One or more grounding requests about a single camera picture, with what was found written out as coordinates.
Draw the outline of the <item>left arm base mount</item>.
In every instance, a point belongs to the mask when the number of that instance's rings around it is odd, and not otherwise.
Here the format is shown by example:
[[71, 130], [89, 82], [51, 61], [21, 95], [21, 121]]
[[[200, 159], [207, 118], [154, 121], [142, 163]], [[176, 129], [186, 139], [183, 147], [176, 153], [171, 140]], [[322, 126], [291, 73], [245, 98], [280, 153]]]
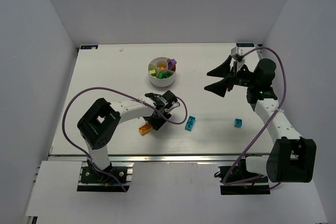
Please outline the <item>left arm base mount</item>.
[[131, 165], [111, 164], [104, 173], [92, 165], [83, 163], [77, 183], [78, 192], [125, 193], [132, 180]]

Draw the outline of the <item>orange rectangular lego brick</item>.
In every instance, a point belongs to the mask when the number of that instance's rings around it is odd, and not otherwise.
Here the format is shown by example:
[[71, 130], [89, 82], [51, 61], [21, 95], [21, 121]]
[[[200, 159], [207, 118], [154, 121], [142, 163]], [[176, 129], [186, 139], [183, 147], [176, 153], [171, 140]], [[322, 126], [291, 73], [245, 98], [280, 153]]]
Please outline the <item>orange rectangular lego brick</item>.
[[153, 126], [149, 123], [146, 123], [145, 125], [139, 127], [139, 133], [142, 136], [148, 134], [151, 130], [153, 130]]

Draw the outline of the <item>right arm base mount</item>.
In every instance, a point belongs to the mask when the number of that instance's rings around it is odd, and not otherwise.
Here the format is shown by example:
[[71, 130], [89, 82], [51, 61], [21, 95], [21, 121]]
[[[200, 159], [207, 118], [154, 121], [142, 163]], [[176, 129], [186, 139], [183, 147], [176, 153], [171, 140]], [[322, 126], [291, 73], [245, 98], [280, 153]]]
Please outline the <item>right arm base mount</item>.
[[270, 186], [268, 177], [256, 179], [256, 173], [248, 172], [246, 169], [245, 160], [242, 159], [235, 165], [233, 170], [229, 173], [225, 183], [233, 183], [244, 180], [243, 183], [236, 183], [232, 185], [225, 185], [224, 177], [233, 165], [237, 156], [228, 155], [223, 156], [217, 165], [214, 177], [219, 179], [220, 194], [222, 196], [246, 196], [246, 195], [270, 195]]

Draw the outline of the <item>green sloped lego brick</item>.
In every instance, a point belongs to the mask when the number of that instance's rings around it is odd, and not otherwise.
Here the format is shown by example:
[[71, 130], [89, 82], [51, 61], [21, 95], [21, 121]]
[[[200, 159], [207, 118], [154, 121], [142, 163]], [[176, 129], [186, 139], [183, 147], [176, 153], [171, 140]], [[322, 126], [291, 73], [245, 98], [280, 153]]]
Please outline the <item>green sloped lego brick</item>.
[[169, 78], [172, 74], [170, 72], [167, 72], [165, 75], [164, 75], [164, 78]]

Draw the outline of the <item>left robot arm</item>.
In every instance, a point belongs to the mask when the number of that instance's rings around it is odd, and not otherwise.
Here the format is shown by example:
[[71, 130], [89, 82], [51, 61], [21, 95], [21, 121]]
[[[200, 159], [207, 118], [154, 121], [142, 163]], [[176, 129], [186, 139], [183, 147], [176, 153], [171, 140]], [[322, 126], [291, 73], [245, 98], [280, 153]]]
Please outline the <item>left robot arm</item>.
[[147, 93], [139, 101], [110, 103], [99, 98], [79, 120], [77, 128], [86, 141], [91, 159], [104, 170], [110, 166], [107, 144], [119, 124], [144, 118], [157, 131], [171, 117], [169, 110], [176, 103], [177, 97], [170, 90], [163, 95]]

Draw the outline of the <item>dark green curved lego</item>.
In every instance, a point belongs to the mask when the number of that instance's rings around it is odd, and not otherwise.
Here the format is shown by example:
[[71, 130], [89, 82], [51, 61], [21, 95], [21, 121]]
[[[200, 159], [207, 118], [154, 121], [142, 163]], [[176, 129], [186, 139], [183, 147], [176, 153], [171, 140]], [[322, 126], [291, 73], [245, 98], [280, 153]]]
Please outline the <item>dark green curved lego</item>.
[[163, 79], [164, 78], [164, 73], [160, 72], [157, 76], [158, 79]]

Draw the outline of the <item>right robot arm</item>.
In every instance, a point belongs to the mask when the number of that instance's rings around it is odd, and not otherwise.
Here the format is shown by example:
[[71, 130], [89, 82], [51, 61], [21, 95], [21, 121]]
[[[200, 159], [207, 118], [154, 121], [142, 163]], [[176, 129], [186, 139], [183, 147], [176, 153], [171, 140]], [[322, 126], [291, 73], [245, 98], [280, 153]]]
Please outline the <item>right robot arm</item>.
[[263, 121], [262, 130], [268, 131], [274, 143], [268, 156], [244, 153], [235, 162], [236, 168], [243, 168], [248, 174], [241, 179], [242, 183], [264, 176], [273, 183], [309, 183], [317, 146], [314, 140], [296, 131], [281, 110], [282, 103], [271, 86], [275, 71], [276, 63], [270, 59], [259, 60], [255, 69], [249, 71], [242, 56], [228, 56], [220, 66], [207, 73], [221, 80], [204, 89], [224, 97], [234, 86], [245, 87], [247, 102]]

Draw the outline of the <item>long teal lego brick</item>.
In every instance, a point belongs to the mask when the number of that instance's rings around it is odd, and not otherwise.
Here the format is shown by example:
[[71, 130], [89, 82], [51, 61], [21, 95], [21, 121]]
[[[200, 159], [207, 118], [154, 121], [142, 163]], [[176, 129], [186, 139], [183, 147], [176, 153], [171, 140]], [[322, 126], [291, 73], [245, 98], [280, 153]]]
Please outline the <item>long teal lego brick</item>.
[[190, 132], [195, 124], [195, 121], [196, 121], [196, 118], [190, 115], [186, 121], [185, 129]]

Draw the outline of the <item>small teal lego brick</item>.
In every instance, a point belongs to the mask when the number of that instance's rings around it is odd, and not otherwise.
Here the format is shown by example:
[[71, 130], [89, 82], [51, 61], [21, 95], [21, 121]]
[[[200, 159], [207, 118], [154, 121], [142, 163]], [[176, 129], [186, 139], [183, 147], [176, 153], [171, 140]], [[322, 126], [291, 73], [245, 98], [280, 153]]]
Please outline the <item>small teal lego brick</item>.
[[238, 128], [240, 128], [240, 127], [242, 127], [242, 119], [235, 119], [234, 120], [234, 127], [238, 127]]

